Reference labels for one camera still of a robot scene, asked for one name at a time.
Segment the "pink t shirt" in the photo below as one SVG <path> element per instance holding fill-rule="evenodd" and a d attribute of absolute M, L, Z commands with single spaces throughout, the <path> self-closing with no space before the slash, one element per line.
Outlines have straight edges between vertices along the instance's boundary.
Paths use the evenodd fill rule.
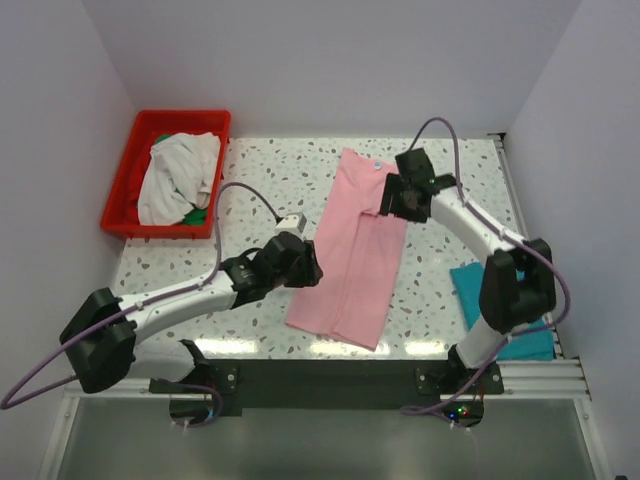
<path fill-rule="evenodd" d="M 380 214 L 385 181 L 396 167 L 342 152 L 314 236 L 323 271 L 296 291 L 286 324 L 374 351 L 387 323 L 407 223 Z"/>

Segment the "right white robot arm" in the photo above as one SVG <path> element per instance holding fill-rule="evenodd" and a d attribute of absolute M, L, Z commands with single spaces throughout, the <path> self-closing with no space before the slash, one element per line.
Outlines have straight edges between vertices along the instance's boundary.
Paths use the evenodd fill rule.
<path fill-rule="evenodd" d="M 422 148 L 398 154 L 395 162 L 398 172 L 386 178 L 380 213 L 414 223 L 434 220 L 484 263 L 479 318 L 450 348 L 434 380 L 441 393 L 466 393 L 502 347 L 555 309 L 551 248 L 500 224 L 465 195 L 455 175 L 436 174 Z"/>

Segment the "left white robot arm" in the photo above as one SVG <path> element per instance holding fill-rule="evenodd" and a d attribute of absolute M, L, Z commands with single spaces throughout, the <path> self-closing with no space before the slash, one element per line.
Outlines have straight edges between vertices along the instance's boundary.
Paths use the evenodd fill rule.
<path fill-rule="evenodd" d="M 120 297 L 109 288 L 92 292 L 60 343 L 82 390 L 100 393 L 127 376 L 134 348 L 148 338 L 201 315 L 259 302 L 279 287 L 314 287 L 322 276 L 314 242 L 280 232 L 264 247 L 191 280 Z"/>

